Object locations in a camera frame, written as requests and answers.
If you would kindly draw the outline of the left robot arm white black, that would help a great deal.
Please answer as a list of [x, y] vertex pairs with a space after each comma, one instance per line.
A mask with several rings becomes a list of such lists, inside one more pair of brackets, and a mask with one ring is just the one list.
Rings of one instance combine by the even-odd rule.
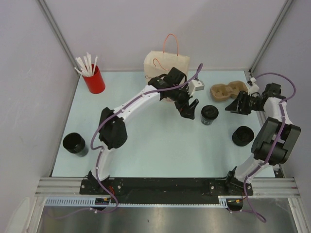
[[167, 74], [151, 78], [147, 85], [128, 102], [115, 109], [104, 108], [101, 113], [101, 122], [95, 131], [90, 148], [99, 150], [95, 167], [90, 171], [90, 188], [97, 194], [107, 190], [109, 177], [109, 165], [112, 156], [111, 151], [120, 148], [126, 142], [128, 135], [126, 124], [144, 108], [163, 99], [171, 99], [176, 109], [183, 118], [195, 119], [195, 108], [199, 103], [195, 99], [192, 103], [189, 100], [192, 94], [189, 93], [188, 84], [198, 78], [203, 64], [200, 64], [196, 73], [187, 79], [185, 73], [173, 67]]

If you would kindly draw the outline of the white paper takeout bag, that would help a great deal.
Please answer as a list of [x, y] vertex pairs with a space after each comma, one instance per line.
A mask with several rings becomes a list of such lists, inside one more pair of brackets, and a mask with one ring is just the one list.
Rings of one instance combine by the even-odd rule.
[[[175, 53], [169, 53], [165, 51], [165, 46], [169, 36], [173, 36], [176, 41], [177, 50]], [[190, 58], [188, 56], [179, 54], [179, 44], [177, 37], [170, 33], [167, 35], [162, 51], [150, 51], [144, 59], [144, 75], [146, 84], [151, 78], [159, 76], [161, 74], [168, 74], [171, 68], [175, 67], [178, 70], [188, 76]]]

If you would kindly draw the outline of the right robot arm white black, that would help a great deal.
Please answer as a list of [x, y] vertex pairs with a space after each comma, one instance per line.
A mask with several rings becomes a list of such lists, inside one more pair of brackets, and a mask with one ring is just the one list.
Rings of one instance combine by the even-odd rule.
[[241, 91], [226, 107], [226, 111], [241, 115], [248, 115], [252, 111], [266, 114], [266, 121], [251, 147], [250, 157], [227, 174], [224, 189], [228, 194], [246, 192], [257, 174], [288, 160], [301, 129], [290, 121], [286, 105], [287, 98], [282, 96], [281, 86], [269, 83], [262, 94], [256, 97]]

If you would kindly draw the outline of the black coffee cup single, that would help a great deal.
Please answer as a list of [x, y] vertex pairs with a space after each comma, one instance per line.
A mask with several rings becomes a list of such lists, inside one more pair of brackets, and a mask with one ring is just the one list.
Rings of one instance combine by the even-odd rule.
[[206, 118], [206, 117], [203, 117], [201, 116], [201, 122], [204, 124], [204, 125], [211, 125], [213, 123], [213, 121], [215, 120], [215, 118]]

